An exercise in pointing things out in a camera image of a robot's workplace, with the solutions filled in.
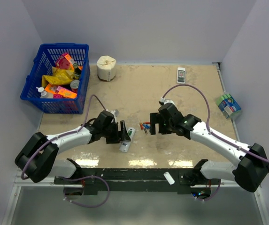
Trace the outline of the long white remote control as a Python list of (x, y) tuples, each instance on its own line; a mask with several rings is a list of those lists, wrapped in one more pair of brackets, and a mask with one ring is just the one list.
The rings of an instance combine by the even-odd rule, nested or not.
[[(129, 129), (133, 129), (134, 130), (134, 135), (135, 135), (136, 129), (133, 128), (133, 127), (130, 127), (130, 128), (127, 129), (127, 132), (128, 132)], [(130, 148), (130, 145), (131, 145), (131, 142), (133, 140), (133, 137), (131, 138), (131, 141), (130, 142), (128, 142), (128, 141), (122, 141), (122, 143), (120, 145), (120, 148), (119, 148), (119, 150), (121, 152), (123, 152), (123, 153), (127, 153), (128, 152), (128, 150)]]

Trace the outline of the white battery cover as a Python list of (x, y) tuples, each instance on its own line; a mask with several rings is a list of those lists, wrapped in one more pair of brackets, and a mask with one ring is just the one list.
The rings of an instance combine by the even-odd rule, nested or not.
[(163, 175), (164, 175), (166, 181), (167, 181), (170, 185), (175, 184), (175, 180), (173, 179), (173, 177), (171, 176), (171, 174), (170, 174), (169, 172), (165, 172)]

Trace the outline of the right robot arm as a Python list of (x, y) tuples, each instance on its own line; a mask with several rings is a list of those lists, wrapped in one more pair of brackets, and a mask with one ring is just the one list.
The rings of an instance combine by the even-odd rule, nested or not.
[(248, 192), (255, 192), (269, 173), (269, 163), (264, 148), (252, 146), (229, 138), (207, 127), (200, 118), (184, 116), (173, 103), (163, 104), (158, 112), (150, 114), (150, 133), (176, 134), (201, 143), (225, 157), (227, 162), (202, 159), (185, 177), (191, 185), (220, 179), (236, 182)]

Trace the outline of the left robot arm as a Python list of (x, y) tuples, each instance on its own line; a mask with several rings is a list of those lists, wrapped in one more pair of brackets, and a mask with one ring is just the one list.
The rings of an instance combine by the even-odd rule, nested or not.
[(21, 179), (38, 183), (54, 176), (64, 177), (71, 184), (78, 183), (81, 180), (79, 165), (71, 159), (57, 160), (57, 156), (101, 138), (105, 138), (107, 144), (131, 141), (125, 122), (118, 122), (116, 116), (116, 111), (104, 110), (97, 118), (65, 133), (44, 135), (36, 132), (15, 158), (15, 164), (22, 171)]

